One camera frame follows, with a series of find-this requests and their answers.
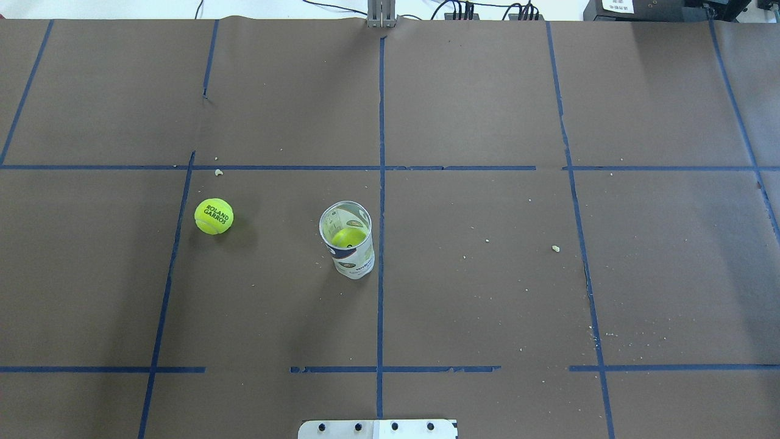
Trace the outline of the yellow Roland Garros tennis ball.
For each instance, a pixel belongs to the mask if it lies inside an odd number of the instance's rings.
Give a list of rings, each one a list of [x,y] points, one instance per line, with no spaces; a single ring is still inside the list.
[[[208,235],[225,233],[234,222],[232,206],[222,198],[207,198],[198,204],[193,219],[197,228]]]

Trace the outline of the yellow tennis ball in can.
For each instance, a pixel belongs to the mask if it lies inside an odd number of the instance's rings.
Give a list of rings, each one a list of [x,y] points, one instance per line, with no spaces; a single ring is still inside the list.
[[[360,246],[366,238],[367,234],[362,229],[348,227],[335,233],[330,243],[337,248],[354,248]]]

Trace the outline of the clear plastic ball can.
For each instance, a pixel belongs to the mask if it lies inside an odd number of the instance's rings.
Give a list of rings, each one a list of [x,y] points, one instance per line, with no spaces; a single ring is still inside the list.
[[[334,203],[321,214],[319,233],[337,272],[357,280],[373,270],[372,219],[362,205],[352,201]]]

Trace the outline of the grey aluminium post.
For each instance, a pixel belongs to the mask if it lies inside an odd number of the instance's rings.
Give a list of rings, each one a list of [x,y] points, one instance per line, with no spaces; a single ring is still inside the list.
[[[371,28],[392,28],[398,22],[395,11],[396,0],[368,0],[367,26]]]

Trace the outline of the white metal base plate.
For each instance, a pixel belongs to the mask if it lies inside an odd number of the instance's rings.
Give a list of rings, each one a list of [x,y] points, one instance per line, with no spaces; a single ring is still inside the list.
[[[302,423],[298,438],[458,438],[456,420],[349,419],[310,420]]]

